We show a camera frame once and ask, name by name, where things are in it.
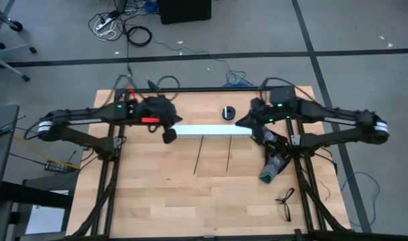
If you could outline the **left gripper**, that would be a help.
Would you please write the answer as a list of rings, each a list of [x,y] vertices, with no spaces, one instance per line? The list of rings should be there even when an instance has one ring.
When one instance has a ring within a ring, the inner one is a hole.
[[[165,144],[170,144],[177,139],[176,131],[172,127],[183,121],[183,118],[177,114],[175,105],[165,96],[144,98],[136,106],[136,116],[142,125],[147,126],[150,133],[163,127],[162,139]]]

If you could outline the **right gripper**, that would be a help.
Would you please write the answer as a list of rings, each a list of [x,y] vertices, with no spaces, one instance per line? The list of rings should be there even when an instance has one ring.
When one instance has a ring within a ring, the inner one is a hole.
[[[278,106],[270,106],[260,98],[251,100],[251,113],[235,122],[235,125],[244,128],[255,128],[259,124],[274,123],[281,120],[281,111]]]

